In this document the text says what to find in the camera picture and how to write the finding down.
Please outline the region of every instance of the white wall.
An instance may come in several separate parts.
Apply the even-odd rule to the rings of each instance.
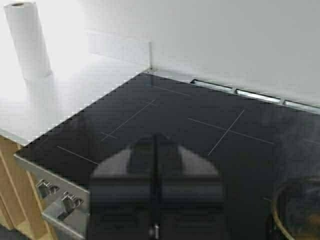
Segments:
[[[320,104],[319,0],[79,0],[89,29],[153,44],[153,65]]]

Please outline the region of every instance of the stove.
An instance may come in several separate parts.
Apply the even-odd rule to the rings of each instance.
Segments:
[[[228,237],[218,169],[162,134],[142,137],[100,164],[90,202],[87,239]]]
[[[206,172],[214,166],[223,186],[218,196],[227,234],[222,239],[267,239],[269,199],[282,176],[300,176],[302,170],[317,174],[320,169],[320,115],[147,73],[75,114],[15,157],[42,180],[44,197],[56,196],[44,218],[84,239],[85,223],[67,224],[72,217],[57,219],[53,212],[69,209],[71,215],[88,215],[95,170],[154,134],[176,143],[194,159],[194,168],[205,163]],[[129,162],[133,171],[135,164],[148,164]]]

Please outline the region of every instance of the wooden cabinet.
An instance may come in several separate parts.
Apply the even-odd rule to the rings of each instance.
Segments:
[[[1,198],[0,198],[0,224],[5,228],[7,228],[8,230],[12,230],[14,228]]]
[[[38,198],[32,174],[14,159],[19,147],[0,136],[0,224],[32,240],[55,240],[54,231],[42,219],[45,206]]]

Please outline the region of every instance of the backsplash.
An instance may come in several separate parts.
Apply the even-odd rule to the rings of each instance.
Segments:
[[[151,65],[151,42],[87,30],[89,52],[141,65]]]

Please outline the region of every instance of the oven knob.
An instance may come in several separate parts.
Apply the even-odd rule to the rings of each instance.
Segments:
[[[50,182],[43,179],[36,184],[36,187],[38,189],[39,195],[43,199],[46,198],[47,196],[55,194],[59,190],[59,187],[54,186]]]
[[[74,209],[83,203],[83,200],[66,191],[61,198],[61,203],[63,205],[65,214],[70,214]]]

